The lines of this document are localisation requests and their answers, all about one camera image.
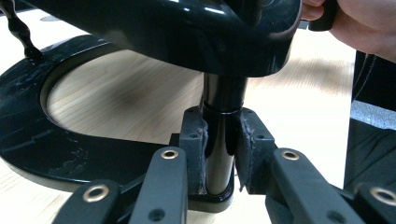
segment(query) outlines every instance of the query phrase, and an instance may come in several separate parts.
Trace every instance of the black lever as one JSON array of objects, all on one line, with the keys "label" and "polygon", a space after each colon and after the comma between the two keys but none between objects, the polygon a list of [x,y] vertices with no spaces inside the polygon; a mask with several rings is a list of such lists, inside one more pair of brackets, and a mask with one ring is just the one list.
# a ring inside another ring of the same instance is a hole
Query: black lever
[{"label": "black lever", "polygon": [[323,16],[315,21],[310,21],[308,29],[310,31],[328,31],[332,29],[335,14],[337,13],[338,3],[337,0],[326,0],[323,3],[324,13]]}]

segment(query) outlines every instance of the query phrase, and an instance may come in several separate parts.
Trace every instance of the table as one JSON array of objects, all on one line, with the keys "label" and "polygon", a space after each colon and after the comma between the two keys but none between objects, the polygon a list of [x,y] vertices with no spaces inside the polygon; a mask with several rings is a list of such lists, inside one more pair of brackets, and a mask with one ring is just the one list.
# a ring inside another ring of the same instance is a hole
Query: table
[{"label": "table", "polygon": [[[40,10],[19,16],[39,49],[85,34],[63,21],[41,21],[50,17]],[[23,50],[8,32],[5,17],[0,17],[0,36],[3,74],[22,59]],[[250,78],[245,100],[279,147],[303,152],[337,187],[343,186],[354,54],[328,32],[298,30],[288,64],[275,75]],[[123,50],[72,71],[52,90],[48,109],[75,132],[166,144],[170,133],[179,132],[183,111],[199,103],[202,89],[201,72]],[[50,223],[76,187],[0,160],[0,221]],[[222,213],[188,213],[188,223],[246,220],[270,223],[264,196],[236,191],[233,204]]]}]

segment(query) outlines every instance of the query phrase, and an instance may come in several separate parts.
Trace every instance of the glossy black curved surface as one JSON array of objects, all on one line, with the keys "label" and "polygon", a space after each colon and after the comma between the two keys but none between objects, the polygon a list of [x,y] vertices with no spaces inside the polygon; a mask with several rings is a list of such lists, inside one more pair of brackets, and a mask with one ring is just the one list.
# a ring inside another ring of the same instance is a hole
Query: glossy black curved surface
[{"label": "glossy black curved surface", "polygon": [[68,71],[118,50],[90,35],[43,49],[0,76],[0,155],[22,170],[71,182],[111,179],[126,184],[144,175],[163,145],[93,137],[65,130],[46,114],[53,84]]},{"label": "glossy black curved surface", "polygon": [[24,1],[122,48],[234,77],[283,67],[301,8],[300,0]]}]

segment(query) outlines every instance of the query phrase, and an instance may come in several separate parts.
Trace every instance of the wooden table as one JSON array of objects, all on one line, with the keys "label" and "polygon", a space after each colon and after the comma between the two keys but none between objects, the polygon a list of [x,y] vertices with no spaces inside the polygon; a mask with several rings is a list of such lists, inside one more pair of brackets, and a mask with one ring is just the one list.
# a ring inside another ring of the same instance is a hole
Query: wooden table
[{"label": "wooden table", "polygon": [[[40,20],[47,16],[40,10],[20,14],[40,49],[84,34],[62,21]],[[23,54],[5,17],[0,17],[0,36],[2,74]],[[276,75],[251,78],[245,101],[279,147],[302,151],[338,187],[344,178],[354,54],[329,33],[299,30],[289,63]],[[124,50],[71,72],[53,89],[48,108],[75,132],[166,144],[170,133],[179,132],[183,111],[199,103],[202,89],[202,73]],[[68,190],[76,187],[16,170],[2,160],[0,183],[1,223],[49,223],[70,196]],[[236,191],[225,212],[188,213],[188,223],[246,220],[270,223],[264,196]]]}]

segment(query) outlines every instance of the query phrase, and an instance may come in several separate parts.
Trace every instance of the human hand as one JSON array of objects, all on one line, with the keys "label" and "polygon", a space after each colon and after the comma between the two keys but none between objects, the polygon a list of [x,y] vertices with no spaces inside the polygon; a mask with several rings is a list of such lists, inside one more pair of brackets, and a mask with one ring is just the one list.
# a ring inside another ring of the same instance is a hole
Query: human hand
[{"label": "human hand", "polygon": [[[325,0],[304,0],[303,20],[323,15]],[[330,32],[350,47],[396,63],[396,0],[338,0]]]}]

